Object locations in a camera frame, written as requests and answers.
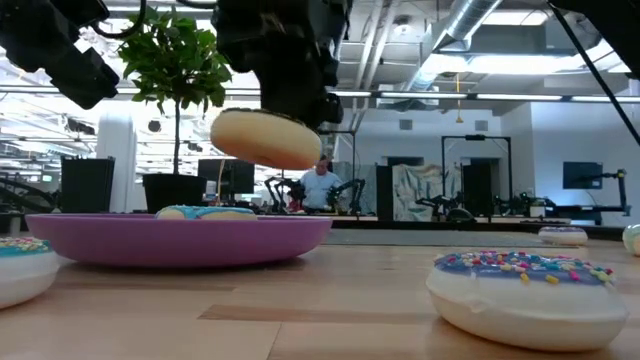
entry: black plant pot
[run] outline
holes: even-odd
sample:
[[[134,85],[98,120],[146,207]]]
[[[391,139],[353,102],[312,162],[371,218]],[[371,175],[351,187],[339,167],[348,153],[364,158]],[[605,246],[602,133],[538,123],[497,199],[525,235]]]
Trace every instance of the black plant pot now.
[[[207,179],[198,176],[174,174],[147,174],[142,176],[147,210],[155,214],[171,205],[201,206],[207,190]]]

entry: white donut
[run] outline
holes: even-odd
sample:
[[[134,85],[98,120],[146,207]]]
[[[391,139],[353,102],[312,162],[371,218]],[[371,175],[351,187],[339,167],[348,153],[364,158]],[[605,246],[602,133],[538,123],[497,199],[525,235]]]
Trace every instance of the white donut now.
[[[640,256],[640,225],[629,225],[622,232],[622,241],[628,252]]]
[[[0,239],[0,309],[45,292],[58,267],[58,257],[47,242]]]
[[[261,110],[228,109],[211,125],[222,152],[276,169],[306,170],[320,159],[320,137],[302,125]]]
[[[557,245],[584,246],[589,240],[587,233],[583,229],[568,226],[545,226],[538,232],[538,237],[545,243]]]
[[[258,220],[250,209],[219,206],[167,206],[156,213],[159,220]]]
[[[525,253],[450,254],[427,279],[451,324],[477,336],[544,351],[609,344],[629,316],[612,271],[568,257]]]

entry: wooden tabletop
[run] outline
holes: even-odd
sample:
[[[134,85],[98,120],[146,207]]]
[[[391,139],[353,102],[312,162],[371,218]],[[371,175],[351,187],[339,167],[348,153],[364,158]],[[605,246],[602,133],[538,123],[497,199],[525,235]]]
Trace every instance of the wooden tabletop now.
[[[440,319],[426,276],[438,253],[464,250],[471,249],[322,246],[286,263],[226,271],[70,264],[45,295],[0,312],[0,359],[640,358],[640,258],[622,243],[539,251],[617,272],[631,318],[609,348],[577,355],[499,345]]]

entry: computer monitor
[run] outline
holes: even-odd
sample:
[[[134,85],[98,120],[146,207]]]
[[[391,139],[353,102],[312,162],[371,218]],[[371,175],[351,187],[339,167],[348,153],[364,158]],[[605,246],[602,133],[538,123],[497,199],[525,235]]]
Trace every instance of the computer monitor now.
[[[602,163],[565,162],[562,168],[562,188],[602,189]]]
[[[218,182],[221,159],[198,161],[198,176]],[[255,165],[242,160],[225,160],[222,170],[221,192],[226,194],[253,194]]]

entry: blue shirt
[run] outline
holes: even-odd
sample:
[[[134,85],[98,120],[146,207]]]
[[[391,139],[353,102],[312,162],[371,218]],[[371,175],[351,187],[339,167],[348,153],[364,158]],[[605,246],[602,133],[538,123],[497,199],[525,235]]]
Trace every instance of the blue shirt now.
[[[312,209],[324,209],[327,204],[327,193],[331,187],[338,187],[342,183],[338,175],[327,171],[324,175],[316,174],[315,170],[308,171],[300,183],[304,186],[306,198],[302,200],[302,206]]]

